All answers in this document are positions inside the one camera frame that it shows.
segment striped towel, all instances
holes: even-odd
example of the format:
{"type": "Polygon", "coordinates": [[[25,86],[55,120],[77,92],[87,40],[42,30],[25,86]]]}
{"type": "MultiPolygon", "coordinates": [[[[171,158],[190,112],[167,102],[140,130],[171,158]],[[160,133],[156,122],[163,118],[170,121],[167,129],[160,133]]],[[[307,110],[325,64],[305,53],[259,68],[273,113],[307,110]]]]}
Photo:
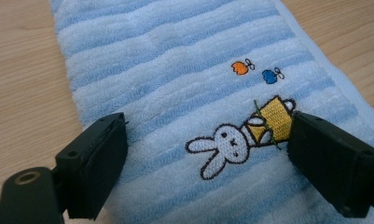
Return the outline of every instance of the striped towel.
{"type": "Polygon", "coordinates": [[[81,124],[129,122],[102,222],[372,223],[287,158],[293,111],[374,146],[374,110],[280,1],[50,3],[81,124]]]}

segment embroidered rabbit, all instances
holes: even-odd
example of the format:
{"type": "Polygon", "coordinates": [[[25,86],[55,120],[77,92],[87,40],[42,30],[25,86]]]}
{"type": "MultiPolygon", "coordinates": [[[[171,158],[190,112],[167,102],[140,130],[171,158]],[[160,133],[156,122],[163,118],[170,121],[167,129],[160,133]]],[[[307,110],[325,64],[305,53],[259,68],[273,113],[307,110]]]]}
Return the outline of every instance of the embroidered rabbit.
{"type": "Polygon", "coordinates": [[[189,153],[214,152],[201,167],[201,178],[213,179],[224,170],[227,163],[246,162],[252,148],[286,141],[291,127],[291,113],[295,106],[293,100],[283,101],[279,96],[275,96],[262,106],[261,113],[252,114],[241,127],[221,124],[215,129],[214,137],[197,137],[188,141],[186,151],[189,153]]]}

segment table surface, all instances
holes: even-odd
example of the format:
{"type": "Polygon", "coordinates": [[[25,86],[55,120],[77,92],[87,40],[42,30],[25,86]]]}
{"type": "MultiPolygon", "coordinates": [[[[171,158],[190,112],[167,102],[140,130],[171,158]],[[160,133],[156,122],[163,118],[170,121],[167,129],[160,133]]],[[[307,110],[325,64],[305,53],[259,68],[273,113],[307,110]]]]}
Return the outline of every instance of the table surface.
{"type": "MultiPolygon", "coordinates": [[[[374,0],[284,0],[374,107],[374,0]]],[[[48,1],[0,0],[0,190],[81,132],[48,1]]]]}

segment embroidery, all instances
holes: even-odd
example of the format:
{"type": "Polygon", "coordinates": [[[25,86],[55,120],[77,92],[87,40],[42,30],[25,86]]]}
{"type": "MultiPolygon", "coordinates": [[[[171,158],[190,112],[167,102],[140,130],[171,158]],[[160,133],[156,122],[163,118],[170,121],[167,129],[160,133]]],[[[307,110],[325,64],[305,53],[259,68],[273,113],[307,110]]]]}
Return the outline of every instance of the embroidery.
{"type": "Polygon", "coordinates": [[[215,129],[213,137],[197,137],[186,143],[188,153],[214,152],[201,167],[202,179],[213,179],[224,170],[227,163],[245,163],[252,148],[277,146],[288,140],[295,101],[282,100],[276,95],[261,107],[258,107],[257,102],[255,104],[256,112],[242,126],[221,124],[215,129]]]}
{"type": "Polygon", "coordinates": [[[267,84],[273,84],[277,82],[277,77],[284,79],[285,75],[280,71],[280,68],[275,67],[274,72],[271,70],[265,70],[262,72],[263,79],[267,84]]]}
{"type": "MultiPolygon", "coordinates": [[[[251,63],[249,59],[245,59],[245,63],[243,62],[236,62],[233,63],[232,66],[233,72],[235,72],[238,76],[243,76],[248,73],[248,68],[251,70],[255,70],[256,66],[251,63]]],[[[270,69],[265,70],[262,72],[263,79],[267,84],[273,84],[277,82],[277,77],[280,79],[285,79],[285,75],[280,71],[280,68],[274,67],[274,72],[270,69]]]]}
{"type": "Polygon", "coordinates": [[[248,68],[251,70],[255,70],[256,66],[251,63],[249,59],[245,59],[245,63],[236,62],[232,64],[233,72],[235,72],[239,76],[243,76],[248,73],[248,68]]]}

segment black plastic part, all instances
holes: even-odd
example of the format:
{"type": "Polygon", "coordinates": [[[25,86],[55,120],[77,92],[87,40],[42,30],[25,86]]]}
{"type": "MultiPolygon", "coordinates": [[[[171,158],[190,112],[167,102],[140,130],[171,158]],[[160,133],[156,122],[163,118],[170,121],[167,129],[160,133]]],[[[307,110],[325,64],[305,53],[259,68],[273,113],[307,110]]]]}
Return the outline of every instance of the black plastic part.
{"type": "Polygon", "coordinates": [[[312,115],[293,115],[288,156],[345,217],[374,205],[374,147],[312,115]]]}
{"type": "Polygon", "coordinates": [[[97,120],[56,156],[70,218],[95,219],[114,187],[128,152],[123,113],[97,120]]]}
{"type": "Polygon", "coordinates": [[[10,177],[0,197],[0,224],[64,223],[53,186],[52,173],[45,167],[10,177]]]}

